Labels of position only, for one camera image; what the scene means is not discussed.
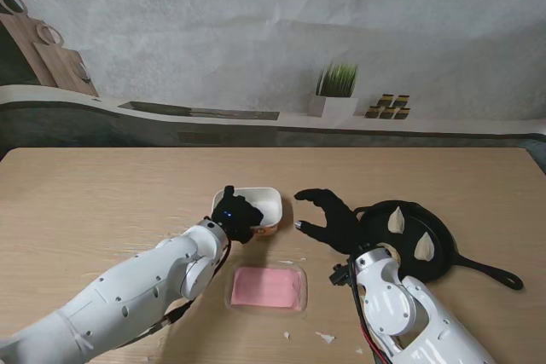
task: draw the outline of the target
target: bowl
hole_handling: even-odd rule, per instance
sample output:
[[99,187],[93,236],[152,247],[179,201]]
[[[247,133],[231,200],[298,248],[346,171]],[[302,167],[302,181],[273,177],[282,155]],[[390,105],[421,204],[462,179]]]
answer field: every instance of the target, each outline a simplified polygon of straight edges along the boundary
[[[268,236],[277,231],[282,218],[281,194],[274,188],[236,188],[235,196],[243,196],[249,204],[258,208],[264,219],[259,226],[252,226],[257,236]],[[212,201],[212,210],[223,198],[224,191],[218,191]]]

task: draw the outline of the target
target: table surface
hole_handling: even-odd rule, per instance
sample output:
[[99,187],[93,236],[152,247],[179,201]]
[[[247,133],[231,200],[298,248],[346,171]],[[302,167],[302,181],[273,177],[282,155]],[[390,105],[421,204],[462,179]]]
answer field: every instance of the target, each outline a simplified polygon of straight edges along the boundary
[[[294,216],[323,218],[293,199],[304,188],[330,188],[350,207],[405,199],[433,211],[463,255],[526,283],[514,292],[455,267],[430,285],[433,292],[498,364],[544,362],[546,178],[516,148],[14,150],[0,163],[0,334],[32,324],[116,263],[180,234],[210,214],[213,195],[226,184],[278,189],[280,231],[235,246],[222,273],[169,331],[93,362],[372,363],[349,289],[328,281],[344,257],[293,228]],[[268,317],[225,307],[235,263],[280,260],[307,274],[303,314]],[[316,332],[336,339],[326,344]]]

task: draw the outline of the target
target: cast iron skillet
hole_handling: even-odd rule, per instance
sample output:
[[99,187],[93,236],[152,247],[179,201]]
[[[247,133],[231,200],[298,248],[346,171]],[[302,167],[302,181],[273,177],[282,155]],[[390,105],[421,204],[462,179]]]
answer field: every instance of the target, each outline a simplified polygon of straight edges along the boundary
[[[387,227],[389,216],[398,206],[404,215],[403,234],[393,234]],[[485,273],[511,289],[523,289],[523,281],[515,274],[461,256],[453,236],[442,221],[415,202],[386,200],[354,211],[355,215],[362,212],[360,224],[366,229],[370,244],[387,243],[400,255],[400,279],[408,275],[427,283],[439,279],[451,266],[459,265]],[[426,232],[434,243],[434,257],[430,262],[417,260],[413,256],[417,242]]]

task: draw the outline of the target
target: white planter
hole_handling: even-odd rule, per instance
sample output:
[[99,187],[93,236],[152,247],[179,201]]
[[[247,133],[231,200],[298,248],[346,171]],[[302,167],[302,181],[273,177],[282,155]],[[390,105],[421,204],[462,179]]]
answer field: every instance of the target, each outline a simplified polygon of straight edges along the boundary
[[314,95],[309,102],[309,115],[323,118],[350,118],[357,109],[358,98]]

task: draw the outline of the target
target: gray wall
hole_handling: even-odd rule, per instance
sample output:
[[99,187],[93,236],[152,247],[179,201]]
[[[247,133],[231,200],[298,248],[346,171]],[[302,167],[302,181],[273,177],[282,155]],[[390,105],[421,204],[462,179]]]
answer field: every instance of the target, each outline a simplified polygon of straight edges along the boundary
[[544,0],[24,0],[82,52],[100,95],[304,112],[317,75],[357,62],[361,110],[546,117]]

